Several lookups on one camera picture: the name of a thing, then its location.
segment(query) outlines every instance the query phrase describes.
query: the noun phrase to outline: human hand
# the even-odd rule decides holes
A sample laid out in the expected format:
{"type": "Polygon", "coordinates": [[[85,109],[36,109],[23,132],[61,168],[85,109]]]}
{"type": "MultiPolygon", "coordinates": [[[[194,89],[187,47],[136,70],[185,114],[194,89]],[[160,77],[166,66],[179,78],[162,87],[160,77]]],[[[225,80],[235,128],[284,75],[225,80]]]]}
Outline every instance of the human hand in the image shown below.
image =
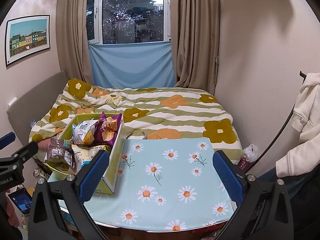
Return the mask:
{"type": "Polygon", "coordinates": [[[18,227],[19,226],[19,219],[17,217],[17,214],[14,210],[14,206],[12,205],[10,199],[8,197],[7,198],[7,208],[6,208],[6,213],[9,216],[8,218],[8,222],[11,226],[14,227],[18,227]]]}

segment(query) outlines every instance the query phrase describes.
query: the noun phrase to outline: brown curtain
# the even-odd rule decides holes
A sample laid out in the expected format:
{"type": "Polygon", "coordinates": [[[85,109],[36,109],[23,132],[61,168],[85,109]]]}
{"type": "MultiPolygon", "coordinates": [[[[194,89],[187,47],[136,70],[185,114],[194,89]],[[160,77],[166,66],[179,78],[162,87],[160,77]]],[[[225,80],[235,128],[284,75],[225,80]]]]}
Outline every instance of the brown curtain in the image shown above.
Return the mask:
{"type": "Polygon", "coordinates": [[[219,0],[171,0],[176,87],[214,93],[219,48],[219,0]]]}
{"type": "Polygon", "coordinates": [[[86,30],[87,0],[58,0],[56,13],[60,69],[68,79],[94,84],[86,30]]]}

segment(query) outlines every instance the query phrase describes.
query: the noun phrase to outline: framed picture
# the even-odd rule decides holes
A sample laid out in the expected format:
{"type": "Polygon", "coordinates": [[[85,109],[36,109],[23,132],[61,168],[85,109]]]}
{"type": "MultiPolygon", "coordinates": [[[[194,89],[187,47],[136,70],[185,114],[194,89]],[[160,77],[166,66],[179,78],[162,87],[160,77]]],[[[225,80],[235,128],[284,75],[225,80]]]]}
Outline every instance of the framed picture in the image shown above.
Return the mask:
{"type": "Polygon", "coordinates": [[[13,62],[50,48],[50,15],[37,15],[7,22],[5,31],[5,63],[13,62]]]}

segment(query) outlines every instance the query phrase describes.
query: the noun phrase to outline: green box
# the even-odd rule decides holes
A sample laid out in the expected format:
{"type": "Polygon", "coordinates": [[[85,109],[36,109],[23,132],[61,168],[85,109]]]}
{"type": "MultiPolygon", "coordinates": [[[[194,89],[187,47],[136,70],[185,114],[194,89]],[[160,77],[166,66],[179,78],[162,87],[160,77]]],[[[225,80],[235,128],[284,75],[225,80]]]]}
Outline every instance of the green box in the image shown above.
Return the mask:
{"type": "MultiPolygon", "coordinates": [[[[105,113],[106,117],[110,116],[115,116],[116,114],[108,114],[105,113]]],[[[71,122],[65,127],[63,132],[60,134],[58,139],[64,139],[64,140],[70,140],[72,138],[72,124],[78,125],[82,121],[85,120],[97,120],[100,118],[99,113],[94,113],[94,114],[77,114],[71,122]]],[[[125,133],[124,133],[124,121],[123,121],[123,116],[121,119],[121,124],[119,127],[118,135],[115,141],[115,144],[112,148],[111,154],[110,154],[110,162],[109,166],[103,175],[101,181],[99,182],[96,191],[104,194],[110,194],[113,195],[115,192],[115,187],[116,187],[116,180],[117,180],[117,175],[118,175],[118,169],[119,169],[119,164],[121,160],[121,154],[123,150],[123,145],[124,145],[124,139],[125,139],[125,133]]],[[[47,166],[52,170],[52,172],[60,179],[64,180],[68,174],[58,171],[55,168],[51,167],[50,165],[47,164],[47,166]]]]}

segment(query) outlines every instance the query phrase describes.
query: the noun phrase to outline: white jacket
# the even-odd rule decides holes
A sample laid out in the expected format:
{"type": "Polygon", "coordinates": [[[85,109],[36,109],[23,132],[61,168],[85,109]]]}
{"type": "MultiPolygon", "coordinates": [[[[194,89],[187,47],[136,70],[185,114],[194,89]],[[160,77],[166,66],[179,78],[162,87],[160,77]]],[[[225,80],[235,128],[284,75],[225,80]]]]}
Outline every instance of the white jacket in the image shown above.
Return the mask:
{"type": "Polygon", "coordinates": [[[276,162],[279,178],[310,172],[320,163],[320,73],[309,73],[300,88],[291,126],[301,132],[299,145],[276,162]]]}

